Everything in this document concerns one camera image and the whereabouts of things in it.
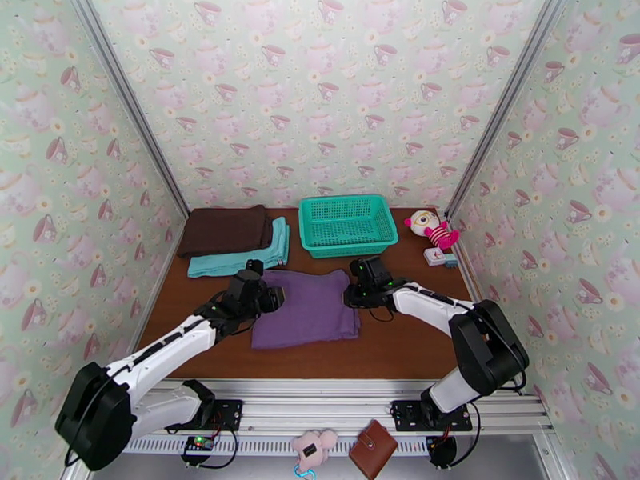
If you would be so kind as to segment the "purple towel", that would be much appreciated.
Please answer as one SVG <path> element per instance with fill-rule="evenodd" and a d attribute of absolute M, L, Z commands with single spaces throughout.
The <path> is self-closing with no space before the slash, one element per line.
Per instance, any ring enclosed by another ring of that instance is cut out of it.
<path fill-rule="evenodd" d="M 251 335 L 254 350 L 359 336 L 358 312 L 343 302 L 343 292 L 350 284 L 344 270 L 322 275 L 268 270 L 264 280 L 269 286 L 283 288 L 285 300 L 278 310 L 262 315 L 254 324 Z"/>

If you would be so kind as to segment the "teal folded trousers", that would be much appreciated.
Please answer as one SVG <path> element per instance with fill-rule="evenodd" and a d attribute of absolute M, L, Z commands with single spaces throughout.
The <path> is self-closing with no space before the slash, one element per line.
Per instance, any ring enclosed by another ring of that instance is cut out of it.
<path fill-rule="evenodd" d="M 249 260 L 259 260 L 265 269 L 284 266 L 288 262 L 290 226 L 285 217 L 273 220 L 272 241 L 264 249 L 246 252 L 193 257 L 187 269 L 188 278 L 226 277 L 246 267 Z"/>

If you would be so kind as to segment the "brown folded trousers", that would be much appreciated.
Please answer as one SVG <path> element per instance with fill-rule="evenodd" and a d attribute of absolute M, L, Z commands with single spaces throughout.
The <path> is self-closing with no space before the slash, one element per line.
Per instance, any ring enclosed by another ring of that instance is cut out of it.
<path fill-rule="evenodd" d="M 177 256 L 192 258 L 264 249 L 272 239 L 273 220 L 262 205 L 198 208 L 186 220 Z"/>

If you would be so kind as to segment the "teal plastic basket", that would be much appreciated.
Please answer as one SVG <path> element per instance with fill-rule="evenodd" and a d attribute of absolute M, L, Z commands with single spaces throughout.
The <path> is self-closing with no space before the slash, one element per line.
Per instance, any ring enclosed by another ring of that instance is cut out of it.
<path fill-rule="evenodd" d="M 312 258 L 380 254 L 398 242 L 392 213 L 379 194 L 304 198 L 298 228 Z"/>

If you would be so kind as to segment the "pink striped plush doll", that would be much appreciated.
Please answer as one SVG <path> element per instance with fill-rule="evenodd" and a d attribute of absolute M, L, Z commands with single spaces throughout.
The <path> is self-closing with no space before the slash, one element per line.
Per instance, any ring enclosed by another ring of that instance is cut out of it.
<path fill-rule="evenodd" d="M 451 230 L 448 222 L 441 221 L 436 213 L 430 210 L 418 210 L 404 220 L 404 225 L 414 234 L 430 240 L 440 250 L 451 248 L 460 237 L 457 230 Z"/>

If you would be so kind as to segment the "brown leather wallet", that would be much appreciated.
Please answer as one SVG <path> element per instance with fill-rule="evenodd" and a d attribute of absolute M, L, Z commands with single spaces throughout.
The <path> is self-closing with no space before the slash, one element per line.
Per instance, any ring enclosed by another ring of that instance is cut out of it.
<path fill-rule="evenodd" d="M 398 442 L 379 421 L 372 419 L 352 445 L 349 458 L 366 480 L 375 480 L 398 448 Z"/>

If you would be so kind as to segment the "aluminium frame rail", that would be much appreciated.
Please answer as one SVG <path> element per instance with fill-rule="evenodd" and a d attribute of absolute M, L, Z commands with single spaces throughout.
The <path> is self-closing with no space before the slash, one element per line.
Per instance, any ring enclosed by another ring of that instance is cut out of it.
<path fill-rule="evenodd" d="M 203 384 L 222 399 L 243 402 L 239 433 L 293 437 L 331 429 L 354 435 L 370 420 L 394 430 L 394 400 L 414 400 L 430 381 L 401 379 L 210 379 Z M 499 391 L 476 401 L 474 426 L 486 435 L 551 434 L 554 429 L 534 395 Z"/>

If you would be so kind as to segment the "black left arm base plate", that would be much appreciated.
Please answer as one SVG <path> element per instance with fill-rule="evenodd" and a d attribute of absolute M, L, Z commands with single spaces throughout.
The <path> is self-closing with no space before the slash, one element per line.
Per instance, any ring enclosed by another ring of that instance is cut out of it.
<path fill-rule="evenodd" d="M 238 432 L 242 420 L 243 401 L 235 399 L 211 399 L 202 406 L 197 424 L 202 430 L 214 433 L 223 430 Z"/>

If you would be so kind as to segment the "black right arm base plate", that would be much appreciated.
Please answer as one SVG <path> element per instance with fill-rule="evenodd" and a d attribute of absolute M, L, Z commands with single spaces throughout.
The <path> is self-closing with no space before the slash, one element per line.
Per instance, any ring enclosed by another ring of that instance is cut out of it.
<path fill-rule="evenodd" d="M 390 415 L 398 432 L 469 432 L 472 430 L 470 413 L 462 405 L 449 413 L 421 401 L 392 401 Z"/>

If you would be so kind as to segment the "pink plush keychain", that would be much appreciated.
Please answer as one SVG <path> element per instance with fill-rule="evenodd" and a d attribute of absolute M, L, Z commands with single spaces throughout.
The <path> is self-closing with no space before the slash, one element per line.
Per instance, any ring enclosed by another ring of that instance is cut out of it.
<path fill-rule="evenodd" d="M 328 454 L 338 442 L 338 435 L 333 430 L 308 430 L 291 442 L 293 451 L 298 456 L 298 467 L 301 470 L 313 469 L 328 459 Z"/>

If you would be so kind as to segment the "aluminium corner post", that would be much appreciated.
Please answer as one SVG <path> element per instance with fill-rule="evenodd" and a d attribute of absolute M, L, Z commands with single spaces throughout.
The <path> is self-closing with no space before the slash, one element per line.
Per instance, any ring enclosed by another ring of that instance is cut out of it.
<path fill-rule="evenodd" d="M 88 35 L 92 50 L 102 64 L 128 119 L 133 123 L 137 136 L 141 139 L 142 146 L 151 157 L 155 169 L 163 180 L 171 201 L 184 218 L 188 217 L 190 215 L 189 205 L 178 188 L 177 181 L 171 173 L 169 164 L 150 127 L 148 118 L 118 59 L 115 44 L 110 40 L 94 4 L 91 0 L 69 1 L 82 28 Z"/>
<path fill-rule="evenodd" d="M 534 69 L 534 65 L 541 55 L 548 37 L 552 34 L 558 20 L 562 16 L 569 0 L 544 0 L 538 16 L 528 34 L 526 42 L 514 64 L 514 68 L 504 90 L 498 98 L 498 103 L 492 112 L 488 123 L 474 148 L 469 163 L 458 183 L 449 205 L 443 212 L 448 222 L 452 222 L 462 208 L 462 203 L 470 192 L 473 181 L 483 168 L 493 145 L 498 140 L 510 111 Z"/>

